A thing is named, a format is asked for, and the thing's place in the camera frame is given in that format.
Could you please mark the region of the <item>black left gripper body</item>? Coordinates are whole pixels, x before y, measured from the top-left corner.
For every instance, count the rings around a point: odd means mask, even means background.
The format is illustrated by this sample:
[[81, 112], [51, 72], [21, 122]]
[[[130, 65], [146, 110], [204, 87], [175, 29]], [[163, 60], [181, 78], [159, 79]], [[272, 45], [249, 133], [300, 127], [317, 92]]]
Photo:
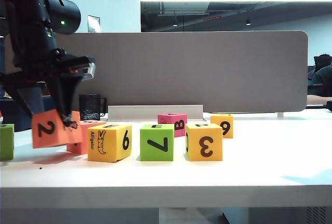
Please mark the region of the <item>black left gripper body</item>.
[[1, 85], [8, 91], [14, 88], [30, 87], [39, 82], [46, 82], [51, 76], [81, 76], [81, 80], [92, 79], [95, 73], [95, 58], [77, 57], [57, 48], [40, 52], [42, 60], [28, 61], [21, 70], [11, 74], [1, 74]]

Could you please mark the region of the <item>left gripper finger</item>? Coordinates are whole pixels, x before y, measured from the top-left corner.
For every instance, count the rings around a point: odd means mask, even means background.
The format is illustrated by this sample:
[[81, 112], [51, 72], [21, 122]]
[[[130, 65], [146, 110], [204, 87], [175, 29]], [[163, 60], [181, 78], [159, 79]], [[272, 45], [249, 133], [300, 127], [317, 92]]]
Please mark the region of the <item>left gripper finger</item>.
[[46, 84], [63, 123], [72, 122], [72, 104], [81, 76], [51, 76]]
[[29, 117], [45, 111], [42, 90], [40, 87], [13, 89], [9, 95]]

